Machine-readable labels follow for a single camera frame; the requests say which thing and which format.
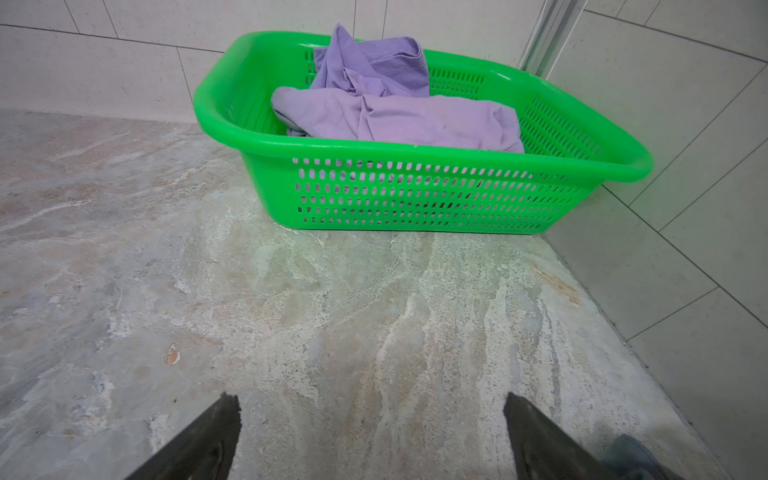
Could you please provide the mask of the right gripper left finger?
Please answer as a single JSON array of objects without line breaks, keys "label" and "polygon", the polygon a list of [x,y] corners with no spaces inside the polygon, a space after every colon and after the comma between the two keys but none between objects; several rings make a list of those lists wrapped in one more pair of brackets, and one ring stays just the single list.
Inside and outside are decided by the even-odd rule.
[{"label": "right gripper left finger", "polygon": [[229,477],[242,428],[236,395],[224,392],[126,480]]}]

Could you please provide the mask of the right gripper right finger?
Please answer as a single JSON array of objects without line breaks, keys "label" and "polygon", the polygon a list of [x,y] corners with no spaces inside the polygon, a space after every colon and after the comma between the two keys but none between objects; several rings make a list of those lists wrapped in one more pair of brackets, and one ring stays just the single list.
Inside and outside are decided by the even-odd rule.
[{"label": "right gripper right finger", "polygon": [[617,479],[525,397],[509,392],[503,413],[518,479]]}]

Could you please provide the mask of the green plastic basket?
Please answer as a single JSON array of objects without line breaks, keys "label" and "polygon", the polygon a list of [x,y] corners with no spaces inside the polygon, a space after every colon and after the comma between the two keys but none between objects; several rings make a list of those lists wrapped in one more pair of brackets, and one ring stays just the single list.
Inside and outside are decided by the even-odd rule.
[{"label": "green plastic basket", "polygon": [[549,82],[491,61],[428,51],[436,95],[513,108],[522,153],[289,136],[270,99],[306,89],[329,37],[238,38],[197,88],[202,130],[241,154],[266,212],[294,229],[538,234],[601,184],[636,182],[651,153]]}]

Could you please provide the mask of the purple t-shirt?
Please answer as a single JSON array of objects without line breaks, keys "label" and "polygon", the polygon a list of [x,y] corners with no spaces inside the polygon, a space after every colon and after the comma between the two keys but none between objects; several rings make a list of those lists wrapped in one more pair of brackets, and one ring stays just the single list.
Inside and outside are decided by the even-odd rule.
[{"label": "purple t-shirt", "polygon": [[291,136],[521,153],[514,109],[433,96],[427,61],[411,37],[357,42],[337,25],[313,51],[309,88],[279,87],[275,115]]}]

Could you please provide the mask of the right corner metal post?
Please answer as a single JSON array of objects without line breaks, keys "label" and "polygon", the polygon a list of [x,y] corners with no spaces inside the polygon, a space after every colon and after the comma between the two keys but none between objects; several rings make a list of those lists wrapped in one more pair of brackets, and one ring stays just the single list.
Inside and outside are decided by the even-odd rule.
[{"label": "right corner metal post", "polygon": [[519,69],[547,79],[586,4],[586,0],[545,0]]}]

